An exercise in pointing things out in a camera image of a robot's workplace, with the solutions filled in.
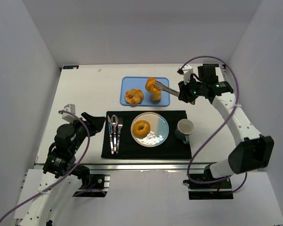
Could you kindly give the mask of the metal tongs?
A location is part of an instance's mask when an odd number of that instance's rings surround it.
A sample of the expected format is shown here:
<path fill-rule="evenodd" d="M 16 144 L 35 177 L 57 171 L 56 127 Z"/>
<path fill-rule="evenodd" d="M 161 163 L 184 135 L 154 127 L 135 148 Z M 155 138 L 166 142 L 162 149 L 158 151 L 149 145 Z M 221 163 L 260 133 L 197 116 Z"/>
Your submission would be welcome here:
<path fill-rule="evenodd" d="M 176 90 L 174 90 L 170 87 L 165 86 L 164 84 L 162 84 L 159 81 L 154 82 L 154 88 L 159 89 L 161 91 L 165 91 L 165 92 L 167 92 L 167 93 L 169 93 L 169 94 L 171 94 L 175 97 L 179 97 L 179 94 L 180 94 L 178 91 L 176 91 Z"/>

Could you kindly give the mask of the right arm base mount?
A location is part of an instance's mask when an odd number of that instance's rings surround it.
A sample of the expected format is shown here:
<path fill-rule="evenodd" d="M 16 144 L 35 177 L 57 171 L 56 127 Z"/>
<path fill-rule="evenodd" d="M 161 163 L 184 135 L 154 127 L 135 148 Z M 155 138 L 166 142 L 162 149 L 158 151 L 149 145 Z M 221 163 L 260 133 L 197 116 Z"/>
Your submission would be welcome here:
<path fill-rule="evenodd" d="M 197 182 L 207 182 L 215 180 L 209 172 L 209 165 L 200 174 L 192 173 L 190 177 Z M 183 184 L 188 186 L 189 200 L 232 200 L 232 184 L 230 179 L 212 183 L 196 184 L 186 179 Z"/>

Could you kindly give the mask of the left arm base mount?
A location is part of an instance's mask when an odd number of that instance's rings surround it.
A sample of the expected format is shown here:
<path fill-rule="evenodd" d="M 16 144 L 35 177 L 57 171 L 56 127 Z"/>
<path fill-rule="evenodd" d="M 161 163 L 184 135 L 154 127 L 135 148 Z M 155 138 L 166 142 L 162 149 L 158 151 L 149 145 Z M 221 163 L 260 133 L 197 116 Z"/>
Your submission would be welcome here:
<path fill-rule="evenodd" d="M 75 192 L 74 197 L 105 197 L 109 188 L 109 174 L 89 174 L 83 185 Z"/>

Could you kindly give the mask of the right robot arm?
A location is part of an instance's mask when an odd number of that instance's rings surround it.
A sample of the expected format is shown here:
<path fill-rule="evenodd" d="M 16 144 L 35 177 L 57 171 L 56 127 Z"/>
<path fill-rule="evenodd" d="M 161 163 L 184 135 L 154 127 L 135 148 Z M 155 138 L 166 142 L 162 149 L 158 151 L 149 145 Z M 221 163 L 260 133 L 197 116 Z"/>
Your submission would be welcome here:
<path fill-rule="evenodd" d="M 205 168 L 201 183 L 214 183 L 233 174 L 267 167 L 274 140 L 263 136 L 250 122 L 236 103 L 237 96 L 231 85 L 227 81 L 219 81 L 215 66 L 199 66 L 195 76 L 193 68 L 185 65 L 179 68 L 178 73 L 183 75 L 183 81 L 179 83 L 179 100 L 191 103 L 197 97 L 208 99 L 224 119 L 236 145 L 225 160 Z"/>

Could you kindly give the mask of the croissant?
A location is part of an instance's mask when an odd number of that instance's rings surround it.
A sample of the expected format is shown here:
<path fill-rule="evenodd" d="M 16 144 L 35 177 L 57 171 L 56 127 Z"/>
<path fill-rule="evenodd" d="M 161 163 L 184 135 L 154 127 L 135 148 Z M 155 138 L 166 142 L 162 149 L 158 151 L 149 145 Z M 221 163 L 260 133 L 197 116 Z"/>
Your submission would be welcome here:
<path fill-rule="evenodd" d="M 161 93 L 161 90 L 154 87 L 154 83 L 157 81 L 155 78 L 148 78 L 145 88 L 148 92 L 152 94 L 158 94 Z"/>
<path fill-rule="evenodd" d="M 131 105 L 140 104 L 143 100 L 143 92 L 140 89 L 131 89 L 126 91 L 125 100 Z"/>

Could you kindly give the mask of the bagel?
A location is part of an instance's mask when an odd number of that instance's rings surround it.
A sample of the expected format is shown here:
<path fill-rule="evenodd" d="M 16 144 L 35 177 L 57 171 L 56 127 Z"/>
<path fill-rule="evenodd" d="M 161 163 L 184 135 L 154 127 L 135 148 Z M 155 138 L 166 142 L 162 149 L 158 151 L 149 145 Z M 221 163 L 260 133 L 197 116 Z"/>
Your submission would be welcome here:
<path fill-rule="evenodd" d="M 150 131 L 150 124 L 145 120 L 139 120 L 133 125 L 133 133 L 136 136 L 144 137 Z"/>

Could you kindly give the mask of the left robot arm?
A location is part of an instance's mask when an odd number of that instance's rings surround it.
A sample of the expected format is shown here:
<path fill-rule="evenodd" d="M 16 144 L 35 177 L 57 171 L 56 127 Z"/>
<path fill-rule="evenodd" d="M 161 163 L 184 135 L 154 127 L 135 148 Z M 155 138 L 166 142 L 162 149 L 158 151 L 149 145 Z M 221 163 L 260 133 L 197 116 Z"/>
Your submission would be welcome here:
<path fill-rule="evenodd" d="M 75 154 L 84 140 L 101 132 L 106 118 L 86 112 L 80 118 L 66 110 L 59 113 L 70 118 L 57 129 L 42 169 L 38 195 L 32 199 L 21 226 L 55 225 L 68 201 L 90 183 L 89 168 L 81 165 Z"/>

